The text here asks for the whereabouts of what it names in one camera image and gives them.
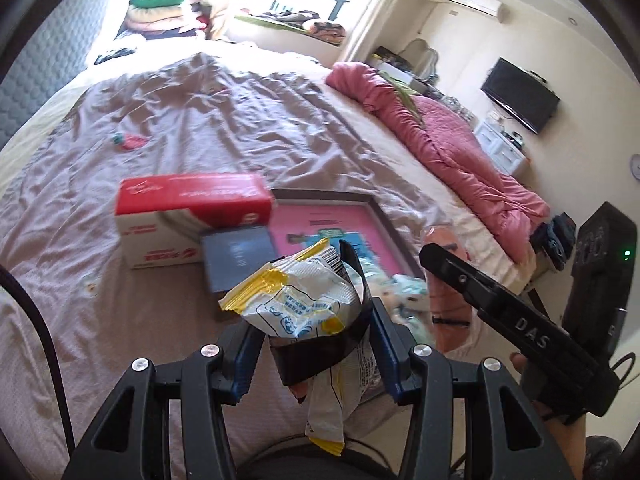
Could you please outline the person's right hand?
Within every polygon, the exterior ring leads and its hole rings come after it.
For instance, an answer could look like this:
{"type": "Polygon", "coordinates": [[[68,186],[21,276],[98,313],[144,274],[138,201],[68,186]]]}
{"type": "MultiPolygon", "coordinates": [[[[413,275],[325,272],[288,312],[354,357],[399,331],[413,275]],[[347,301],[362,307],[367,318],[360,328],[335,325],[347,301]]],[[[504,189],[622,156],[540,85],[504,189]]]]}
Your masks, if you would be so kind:
{"type": "Polygon", "coordinates": [[[548,431],[555,438],[559,445],[570,469],[576,479],[581,479],[584,475],[584,461],[586,457],[586,418],[578,419],[570,426],[565,426],[557,418],[551,417],[551,411],[541,404],[534,401],[534,407],[538,415],[544,420],[548,431]]]}

